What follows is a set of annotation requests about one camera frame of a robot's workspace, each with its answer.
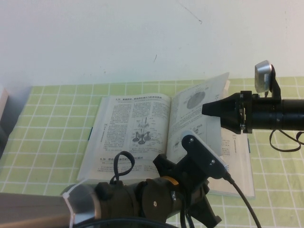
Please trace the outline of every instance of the white paper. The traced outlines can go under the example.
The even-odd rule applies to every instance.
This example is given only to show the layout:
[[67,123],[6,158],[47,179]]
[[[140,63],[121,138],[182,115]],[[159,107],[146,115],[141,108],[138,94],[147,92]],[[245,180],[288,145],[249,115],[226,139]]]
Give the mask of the white paper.
[[[135,158],[132,171],[122,180],[158,177],[153,160],[166,152],[170,105],[171,99],[161,94],[106,98],[96,117],[78,179],[109,181],[114,175],[113,159],[121,151]],[[119,172],[128,170],[131,163],[124,156],[120,158]]]
[[[222,128],[222,159],[228,165],[228,172],[246,197],[254,197],[253,177],[246,134],[235,134]],[[235,188],[226,180],[209,178],[210,192],[238,195]]]
[[186,151],[181,145],[181,133],[194,131],[217,154],[221,154],[220,118],[201,114],[202,105],[222,99],[229,73],[205,81],[203,84],[176,94],[171,101],[171,114],[167,145],[167,157],[174,163],[180,161]]

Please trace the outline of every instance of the table surface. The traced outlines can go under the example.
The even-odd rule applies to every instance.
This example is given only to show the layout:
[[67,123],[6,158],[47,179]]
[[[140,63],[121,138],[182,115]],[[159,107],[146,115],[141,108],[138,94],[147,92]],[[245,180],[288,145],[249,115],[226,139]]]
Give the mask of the table surface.
[[[229,93],[254,91],[254,80],[231,79]],[[99,85],[36,86],[10,134],[0,160],[0,191],[59,195],[73,183],[102,97],[176,92],[200,80]],[[282,97],[304,98],[304,77],[279,78]],[[269,131],[248,135],[256,198],[249,200],[262,227],[304,227],[304,149],[280,153]],[[296,145],[275,134],[274,145]],[[242,199],[208,194],[220,227],[256,227]],[[167,222],[178,226],[179,217]],[[202,227],[194,221],[196,227]]]

